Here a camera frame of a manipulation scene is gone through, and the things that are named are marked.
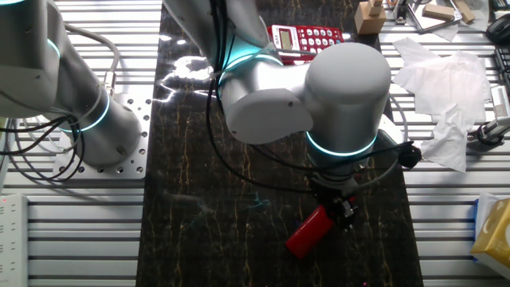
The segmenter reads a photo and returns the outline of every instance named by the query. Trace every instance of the white power strip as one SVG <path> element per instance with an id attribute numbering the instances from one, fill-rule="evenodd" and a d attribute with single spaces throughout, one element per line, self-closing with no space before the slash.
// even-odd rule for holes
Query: white power strip
<path id="1" fill-rule="evenodd" d="M 28 200 L 0 197 L 0 287 L 27 287 L 28 279 Z"/>

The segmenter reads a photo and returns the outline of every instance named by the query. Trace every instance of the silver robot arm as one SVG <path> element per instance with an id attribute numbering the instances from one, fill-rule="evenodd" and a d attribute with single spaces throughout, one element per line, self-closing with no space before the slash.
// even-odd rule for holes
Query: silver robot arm
<path id="1" fill-rule="evenodd" d="M 73 114 L 88 147 L 83 160 L 94 167 L 118 163 L 136 149 L 138 119 L 74 49 L 52 0 L 0 0 L 0 39 L 0 116 Z M 71 136 L 68 124 L 61 128 Z"/>
<path id="2" fill-rule="evenodd" d="M 216 62 L 210 1 L 163 2 L 202 54 Z M 227 43 L 235 39 L 218 92 L 231 134 L 244 143 L 266 144 L 306 131 L 310 142 L 336 161 L 370 152 L 389 95 L 385 58 L 369 46 L 346 43 L 325 49 L 309 65 L 283 66 L 267 49 L 254 1 L 226 5 Z"/>

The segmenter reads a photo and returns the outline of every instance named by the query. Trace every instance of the cable connector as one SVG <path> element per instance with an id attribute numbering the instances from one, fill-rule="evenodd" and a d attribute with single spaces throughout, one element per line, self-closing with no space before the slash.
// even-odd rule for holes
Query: cable connector
<path id="1" fill-rule="evenodd" d="M 117 80 L 117 75 L 115 72 L 106 72 L 104 75 L 104 87 L 106 88 L 106 92 L 109 96 L 115 95 L 115 82 Z"/>

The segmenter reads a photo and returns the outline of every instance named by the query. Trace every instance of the red object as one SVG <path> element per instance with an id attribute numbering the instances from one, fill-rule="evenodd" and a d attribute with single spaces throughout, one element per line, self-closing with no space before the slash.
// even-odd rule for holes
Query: red object
<path id="1" fill-rule="evenodd" d="M 343 43 L 340 29 L 332 27 L 273 25 L 268 28 L 268 33 L 277 49 L 320 53 L 329 46 Z M 315 57 L 298 53 L 279 54 L 284 65 L 311 62 Z"/>
<path id="2" fill-rule="evenodd" d="M 303 259 L 334 225 L 335 223 L 326 214 L 324 206 L 321 205 L 294 232 L 285 246 L 297 258 Z"/>

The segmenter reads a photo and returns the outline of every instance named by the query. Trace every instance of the metal tool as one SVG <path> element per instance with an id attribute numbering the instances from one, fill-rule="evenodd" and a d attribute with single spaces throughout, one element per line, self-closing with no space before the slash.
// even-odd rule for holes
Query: metal tool
<path id="1" fill-rule="evenodd" d="M 393 9 L 395 24 L 405 25 L 407 17 L 407 2 L 408 0 L 398 0 L 397 5 Z"/>
<path id="2" fill-rule="evenodd" d="M 499 146 L 504 143 L 504 135 L 510 131 L 510 104 L 504 86 L 491 89 L 492 103 L 496 119 L 482 124 L 476 131 L 468 134 L 468 145 L 475 147 L 474 143 L 481 143 L 488 147 Z"/>

